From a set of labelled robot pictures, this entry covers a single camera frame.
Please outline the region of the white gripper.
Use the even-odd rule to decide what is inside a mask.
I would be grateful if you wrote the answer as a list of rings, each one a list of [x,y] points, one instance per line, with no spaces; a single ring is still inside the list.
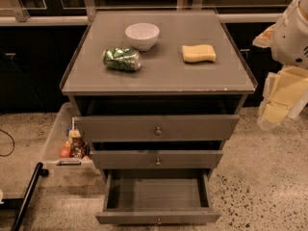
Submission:
[[[286,65],[277,73],[270,72],[264,85],[257,124],[270,130],[286,117],[296,119],[308,104],[308,70],[304,69],[308,67],[308,0],[293,0],[275,25],[252,44],[271,47],[272,57]]]

